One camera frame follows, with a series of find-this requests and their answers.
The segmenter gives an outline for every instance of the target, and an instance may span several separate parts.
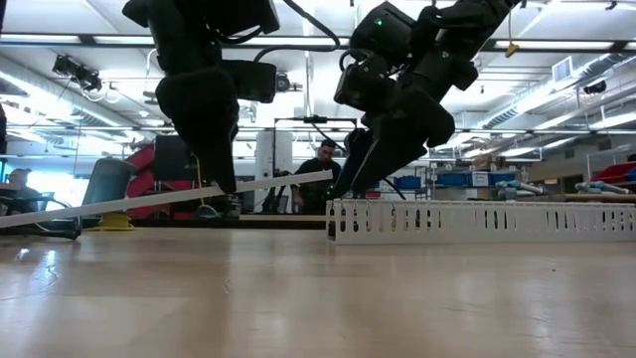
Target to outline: seated person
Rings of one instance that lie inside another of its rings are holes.
[[[31,199],[41,197],[37,190],[27,186],[29,173],[31,173],[31,169],[16,169],[9,175],[9,183],[18,186],[18,190],[13,193],[15,198]],[[33,211],[38,211],[38,202],[30,203],[29,207],[31,207]]]
[[[313,173],[322,170],[332,170],[333,179],[316,183],[292,186],[294,203],[300,208],[300,214],[304,215],[324,215],[327,206],[327,191],[329,186],[338,180],[340,164],[332,160],[336,143],[331,140],[323,140],[318,149],[318,156],[302,163],[296,174]]]

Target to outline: white rod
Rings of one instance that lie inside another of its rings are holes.
[[[331,170],[315,173],[290,175],[286,177],[254,180],[246,183],[237,183],[237,193],[249,192],[272,187],[281,187],[293,184],[311,183],[333,178]],[[142,208],[147,206],[177,203],[202,198],[226,195],[219,187],[208,187],[192,190],[177,191],[173,193],[149,195],[139,198],[113,200],[104,203],[82,205],[76,208],[52,210],[19,215],[11,215],[0,218],[0,228],[10,228],[19,225],[48,222],[55,219],[83,217],[87,215],[118,212],[127,209]]]

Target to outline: white fence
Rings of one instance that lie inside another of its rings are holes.
[[[636,206],[595,203],[336,200],[336,245],[636,241]]]

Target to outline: blue bin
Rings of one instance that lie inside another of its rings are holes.
[[[437,184],[448,186],[468,185],[468,175],[466,173],[438,174]]]
[[[412,190],[421,188],[421,178],[406,175],[403,177],[394,178],[394,184],[398,189]]]
[[[491,186],[495,186],[495,184],[502,181],[513,181],[516,179],[517,176],[515,173],[490,173],[488,177],[488,181]]]

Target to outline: wooden floor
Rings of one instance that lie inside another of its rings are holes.
[[[636,357],[636,244],[167,229],[0,244],[3,358]]]

